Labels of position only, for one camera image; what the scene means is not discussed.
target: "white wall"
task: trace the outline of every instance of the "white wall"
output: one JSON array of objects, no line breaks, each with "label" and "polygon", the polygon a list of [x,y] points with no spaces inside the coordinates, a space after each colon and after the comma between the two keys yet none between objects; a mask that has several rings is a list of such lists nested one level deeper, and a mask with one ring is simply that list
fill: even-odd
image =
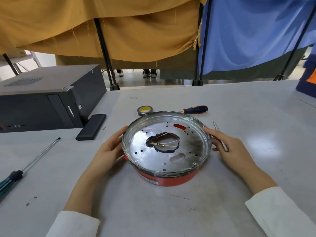
[{"label": "white wall", "polygon": [[[42,67],[56,66],[55,55],[40,53],[40,52],[35,52],[35,55],[37,56]],[[37,64],[33,59],[22,61],[21,64],[24,67],[26,67],[28,70],[33,70],[33,69],[37,68]],[[26,71],[21,66],[19,66],[19,68],[22,72]],[[10,66],[7,65],[7,66],[0,67],[0,81],[6,80],[6,79],[11,78],[13,76],[15,76],[15,75],[14,75],[14,72],[11,70]]]}]

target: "roll of tape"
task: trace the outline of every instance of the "roll of tape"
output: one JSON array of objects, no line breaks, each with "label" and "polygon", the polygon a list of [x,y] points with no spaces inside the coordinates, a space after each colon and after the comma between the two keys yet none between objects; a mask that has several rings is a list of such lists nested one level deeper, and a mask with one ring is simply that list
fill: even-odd
[{"label": "roll of tape", "polygon": [[151,106],[148,106],[148,105],[143,105],[137,109],[137,113],[140,116],[143,116],[143,115],[146,115],[146,114],[149,114],[152,112],[153,112],[153,108]]}]

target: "shoe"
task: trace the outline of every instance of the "shoe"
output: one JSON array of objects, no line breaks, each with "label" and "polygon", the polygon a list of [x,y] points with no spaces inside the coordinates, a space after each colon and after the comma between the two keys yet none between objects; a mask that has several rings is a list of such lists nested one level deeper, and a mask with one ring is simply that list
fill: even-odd
[{"label": "shoe", "polygon": [[150,77],[150,73],[145,73],[145,72],[143,71],[143,78],[147,78],[147,77]]}]

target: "hand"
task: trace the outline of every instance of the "hand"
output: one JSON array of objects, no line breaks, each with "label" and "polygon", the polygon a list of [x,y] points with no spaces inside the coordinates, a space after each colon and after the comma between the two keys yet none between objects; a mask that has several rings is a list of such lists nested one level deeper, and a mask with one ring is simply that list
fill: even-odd
[{"label": "hand", "polygon": [[93,179],[101,180],[109,169],[112,168],[115,161],[124,153],[122,150],[122,134],[127,130],[124,126],[118,132],[114,133],[105,143],[103,143],[84,174]]},{"label": "hand", "polygon": [[[216,148],[213,150],[218,150],[223,161],[240,176],[243,176],[250,170],[257,168],[255,162],[251,158],[251,155],[240,139],[227,136],[220,131],[212,130],[206,127],[203,129],[205,132],[214,137],[212,138],[212,143],[216,146]],[[224,147],[219,140],[223,141],[227,145],[227,152],[224,150]]]}]

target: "black pants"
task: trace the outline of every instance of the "black pants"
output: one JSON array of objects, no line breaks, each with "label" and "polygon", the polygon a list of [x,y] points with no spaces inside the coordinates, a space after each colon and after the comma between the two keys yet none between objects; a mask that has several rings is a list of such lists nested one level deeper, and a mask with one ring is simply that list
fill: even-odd
[{"label": "black pants", "polygon": [[143,70],[144,70],[144,73],[145,73],[145,74],[149,74],[149,73],[150,73],[150,74],[157,74],[157,73],[156,73],[156,69],[151,69],[150,72],[149,72],[149,69],[143,69]]}]

